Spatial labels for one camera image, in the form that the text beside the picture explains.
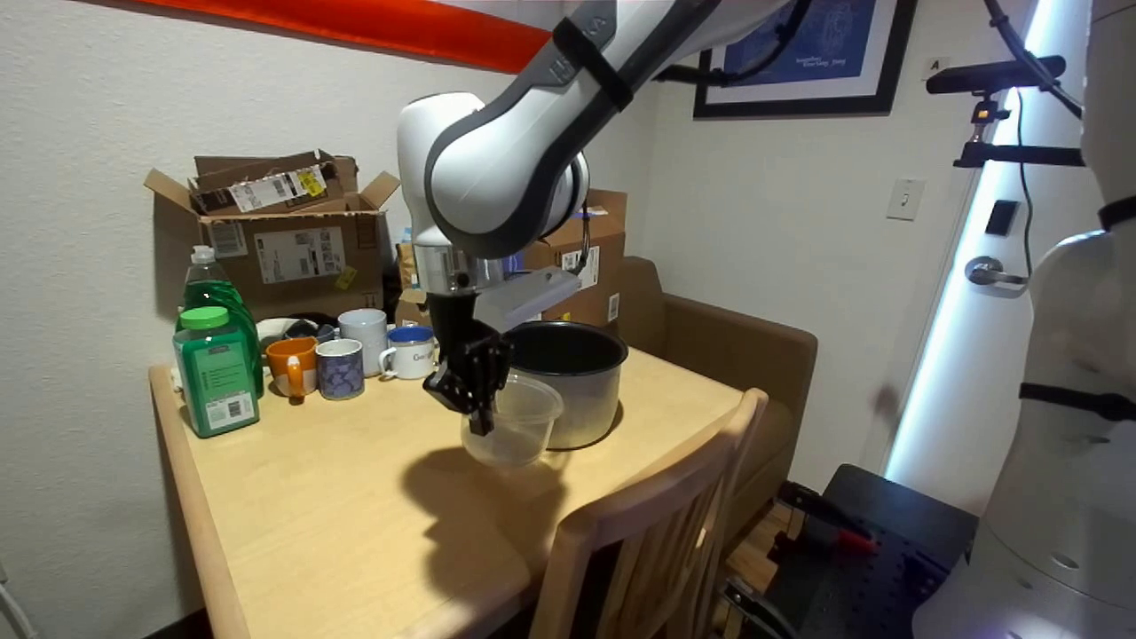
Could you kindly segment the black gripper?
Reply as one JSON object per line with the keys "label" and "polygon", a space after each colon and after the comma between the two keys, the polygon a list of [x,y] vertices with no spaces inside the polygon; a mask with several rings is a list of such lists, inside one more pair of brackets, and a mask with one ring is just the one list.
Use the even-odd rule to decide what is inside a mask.
{"label": "black gripper", "polygon": [[430,295],[426,313],[437,333],[437,371],[423,381],[423,390],[450,413],[470,416],[470,435],[494,435],[494,395],[508,381],[510,343],[471,319],[475,300]]}

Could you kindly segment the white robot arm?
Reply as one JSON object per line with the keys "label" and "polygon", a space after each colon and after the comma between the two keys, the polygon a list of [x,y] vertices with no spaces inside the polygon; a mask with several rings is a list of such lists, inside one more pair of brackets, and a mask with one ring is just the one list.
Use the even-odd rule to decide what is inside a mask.
{"label": "white robot arm", "polygon": [[499,425],[494,406],[510,371],[508,330],[573,300],[575,270],[540,266],[494,277],[501,259],[553,236],[581,208],[581,148],[661,82],[730,85],[741,70],[696,70],[683,58],[730,48],[770,24],[762,70],[797,39],[814,0],[579,0],[540,55],[494,100],[432,93],[398,116],[406,201],[437,231],[459,272],[426,279],[441,337],[441,371],[426,390],[470,418],[475,436]]}

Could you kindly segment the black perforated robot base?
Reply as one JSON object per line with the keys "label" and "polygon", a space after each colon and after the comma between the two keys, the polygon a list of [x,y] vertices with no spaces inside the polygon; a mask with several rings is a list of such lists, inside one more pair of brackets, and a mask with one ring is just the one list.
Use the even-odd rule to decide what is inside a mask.
{"label": "black perforated robot base", "polygon": [[912,639],[912,616],[967,555],[978,519],[902,483],[843,464],[825,498],[862,524],[806,519],[774,546],[767,600],[797,639]]}

